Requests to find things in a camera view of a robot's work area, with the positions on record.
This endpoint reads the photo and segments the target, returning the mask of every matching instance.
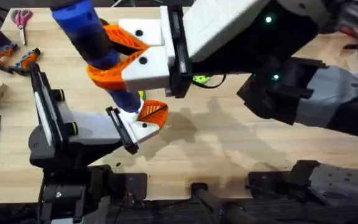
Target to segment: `wooden table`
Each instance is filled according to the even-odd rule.
[[[71,109],[105,114],[112,99],[87,77],[85,62],[70,43],[49,9],[31,9],[26,27],[28,46],[38,47],[39,64],[53,88],[63,88]],[[158,18],[158,8],[99,8],[100,17],[113,23],[123,17]],[[19,31],[7,17],[2,31],[20,42]],[[340,34],[322,35],[297,56],[319,58],[344,65],[351,52],[342,52],[350,39]],[[140,145],[132,156],[124,149],[100,159],[117,172],[145,172],[147,198],[187,198],[192,182],[206,182],[222,197],[249,197],[244,184],[248,172],[290,170],[299,159],[315,159],[336,166],[358,168],[358,138],[320,128],[288,126],[252,114],[236,91],[248,75],[230,76],[215,90],[191,87],[185,99],[165,98],[163,90],[148,98],[167,102],[170,116],[160,134]],[[219,82],[213,78],[211,84]],[[37,125],[30,78],[0,72],[9,86],[0,103],[0,203],[34,202],[42,172],[29,163],[27,141]]]

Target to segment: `wire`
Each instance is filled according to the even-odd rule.
[[[208,213],[208,209],[204,205],[203,201],[201,201],[201,199],[199,197],[197,197],[197,199],[198,199],[198,203],[199,203],[200,207],[203,208],[205,216],[207,216],[207,218],[208,218],[209,224],[215,224],[215,221],[212,219],[211,215]]]
[[[279,222],[308,222],[308,223],[315,223],[315,224],[335,224],[333,222],[312,220],[309,218],[279,218],[279,219],[276,219],[276,221],[279,221]]]
[[[124,206],[124,201],[122,202],[122,204],[121,204],[121,205],[119,206],[119,208],[118,208],[118,211],[117,211],[117,213],[116,213],[116,217],[114,218],[114,224],[117,223],[117,219],[118,219],[119,213],[121,212],[121,209],[122,209],[123,206]]]
[[[42,198],[44,197],[44,187],[45,187],[45,174],[42,175],[40,193],[38,194],[38,202],[37,202],[37,209],[36,209],[37,210],[37,223],[38,224],[41,224],[40,214],[41,214]]]
[[[191,81],[191,83],[194,84],[194,85],[196,85],[196,86],[198,86],[198,87],[200,87],[200,88],[213,89],[213,88],[217,88],[217,87],[219,87],[220,85],[222,85],[222,83],[226,80],[226,76],[227,76],[227,75],[224,74],[224,75],[223,75],[223,78],[222,78],[222,81],[221,81],[219,84],[215,85],[215,86],[204,85],[204,84],[195,82],[194,80]]]

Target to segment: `black cable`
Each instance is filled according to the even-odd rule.
[[[172,202],[172,203],[168,203],[168,204],[165,204],[165,205],[159,205],[159,206],[148,206],[148,207],[141,207],[141,208],[136,208],[136,207],[126,207],[122,204],[122,207],[127,209],[127,210],[152,210],[152,209],[160,209],[160,208],[167,208],[169,206],[172,206],[172,205],[179,205],[181,203],[187,203],[187,202],[190,202],[191,199],[186,199],[186,200],[181,200],[181,201],[178,201],[178,202]]]
[[[219,84],[215,85],[215,86],[204,85],[204,84],[198,83],[198,82],[196,82],[194,80],[191,81],[191,83],[196,85],[196,86],[198,86],[198,87],[200,87],[200,88],[213,89],[213,88],[217,88],[220,85],[222,85],[222,83],[225,81],[225,79],[226,79],[226,74],[223,75],[222,81]]]
[[[198,199],[198,203],[199,203],[200,207],[204,211],[205,216],[207,216],[207,218],[208,218],[209,224],[215,224],[215,221],[212,219],[211,215],[208,213],[208,209],[204,205],[203,201],[199,197],[197,197],[197,199]]]
[[[123,206],[124,206],[124,202],[122,202],[122,204],[118,207],[118,211],[117,211],[117,213],[116,213],[116,217],[114,218],[114,224],[117,223],[117,219],[118,219],[119,213],[121,212],[121,209],[122,209]]]
[[[40,193],[38,194],[38,202],[37,202],[37,224],[41,224],[40,215],[41,215],[41,203],[42,203],[42,198],[44,197],[44,187],[45,187],[44,185],[45,185],[45,174],[42,175]]]
[[[333,222],[312,220],[309,218],[279,218],[279,219],[276,219],[276,221],[279,221],[279,222],[308,222],[308,223],[314,223],[314,224],[336,224]]]

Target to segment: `white panel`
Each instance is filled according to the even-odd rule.
[[[278,0],[288,11],[301,16],[309,16],[316,23],[322,25],[329,19],[329,12],[322,0]]]
[[[114,144],[121,140],[109,116],[72,111],[78,134],[70,142],[82,144]]]
[[[45,138],[47,139],[48,145],[52,146],[52,132],[50,130],[47,115],[45,114],[45,109],[42,106],[40,96],[38,92],[34,92],[35,105],[41,120],[42,127],[44,128]]]
[[[163,44],[159,19],[119,19],[118,25],[147,45],[161,46]],[[143,34],[137,36],[137,30],[141,30]]]
[[[147,63],[142,65],[140,58]],[[150,47],[121,73],[129,91],[153,90],[169,86],[168,60],[165,47]]]
[[[183,17],[189,57],[200,62],[249,27],[269,0],[197,0]]]
[[[172,34],[168,17],[168,7],[160,6],[160,14],[163,45],[165,47],[165,53],[167,54],[168,58],[168,66],[171,67],[175,62],[175,49],[173,48]]]
[[[140,121],[135,121],[131,123],[131,128],[136,137],[135,143],[140,143],[145,140],[148,140],[160,131],[159,125]]]

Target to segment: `blue handle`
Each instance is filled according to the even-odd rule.
[[[88,0],[52,8],[52,16],[87,64],[100,70],[108,70],[119,63],[114,44],[109,40],[94,7]],[[139,109],[138,93],[126,90],[108,92],[117,106],[126,112],[132,113]]]

